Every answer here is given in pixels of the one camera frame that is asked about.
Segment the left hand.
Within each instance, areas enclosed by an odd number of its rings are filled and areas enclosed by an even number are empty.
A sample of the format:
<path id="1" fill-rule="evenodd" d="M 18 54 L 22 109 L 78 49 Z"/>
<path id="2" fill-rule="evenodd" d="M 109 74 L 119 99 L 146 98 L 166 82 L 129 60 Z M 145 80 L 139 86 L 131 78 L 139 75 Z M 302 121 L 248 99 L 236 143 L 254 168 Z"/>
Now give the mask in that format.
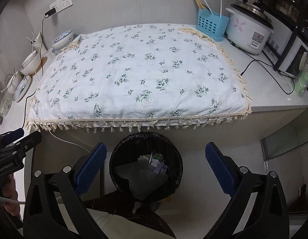
<path id="1" fill-rule="evenodd" d="M 5 198 L 17 201 L 18 193 L 16 191 L 16 182 L 13 174 L 10 174 L 7 178 L 7 182 L 2 189 L 2 194 Z M 20 205 L 16 203 L 4 202 L 3 207 L 13 216 L 18 216 L 20 214 Z"/>

